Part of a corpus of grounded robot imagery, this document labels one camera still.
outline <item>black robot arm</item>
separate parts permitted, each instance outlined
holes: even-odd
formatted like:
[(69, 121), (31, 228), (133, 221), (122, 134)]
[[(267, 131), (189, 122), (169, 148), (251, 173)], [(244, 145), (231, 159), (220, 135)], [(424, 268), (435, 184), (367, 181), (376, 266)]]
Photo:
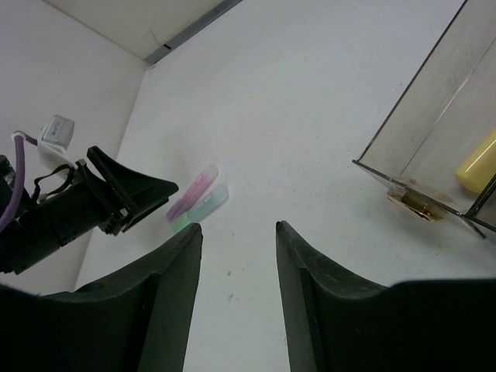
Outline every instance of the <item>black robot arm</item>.
[[(175, 183), (123, 167), (96, 146), (87, 153), (102, 178), (77, 162), (71, 186), (37, 202), (24, 190), (12, 220), (0, 232), (0, 271), (16, 274), (98, 226), (107, 234), (125, 232), (177, 192)], [(0, 156), (0, 215), (12, 197), (15, 172)]]

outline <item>glass box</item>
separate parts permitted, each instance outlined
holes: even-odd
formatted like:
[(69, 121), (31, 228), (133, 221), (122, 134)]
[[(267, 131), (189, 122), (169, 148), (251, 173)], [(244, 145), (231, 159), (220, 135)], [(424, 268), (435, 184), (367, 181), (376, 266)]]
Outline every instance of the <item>glass box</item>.
[(354, 161), (387, 185), (394, 203), (429, 221), (457, 220), (491, 238), (496, 232), (495, 37), (496, 1), (465, 1)]

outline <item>table surface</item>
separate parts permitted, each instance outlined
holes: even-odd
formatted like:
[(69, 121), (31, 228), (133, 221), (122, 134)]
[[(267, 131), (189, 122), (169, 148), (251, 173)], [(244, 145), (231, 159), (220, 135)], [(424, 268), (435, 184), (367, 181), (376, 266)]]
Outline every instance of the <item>table surface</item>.
[[(402, 215), (351, 164), (460, 4), (249, 0), (147, 72), (117, 160), (182, 191), (217, 161), (230, 191), (202, 223), (184, 370), (289, 370), (278, 220), (381, 284), (493, 275), (494, 246)], [(95, 231), (78, 285), (166, 241), (170, 205), (121, 236)]]

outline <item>yellow cylinder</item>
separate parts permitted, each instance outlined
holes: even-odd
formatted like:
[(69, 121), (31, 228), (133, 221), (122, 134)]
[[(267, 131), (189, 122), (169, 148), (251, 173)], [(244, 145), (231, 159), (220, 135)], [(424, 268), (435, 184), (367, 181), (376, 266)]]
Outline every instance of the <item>yellow cylinder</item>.
[(480, 194), (496, 174), (496, 129), (456, 170), (456, 178), (468, 190)]

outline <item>clear container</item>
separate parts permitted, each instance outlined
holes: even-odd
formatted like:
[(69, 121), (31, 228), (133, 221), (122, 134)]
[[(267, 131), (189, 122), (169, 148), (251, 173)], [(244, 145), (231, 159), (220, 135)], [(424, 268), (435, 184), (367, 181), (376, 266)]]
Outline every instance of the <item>clear container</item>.
[(496, 232), (496, 181), (476, 194), (455, 173), (496, 129), (495, 39), (496, 1), (466, 1), (354, 161), (396, 204), (482, 236)]

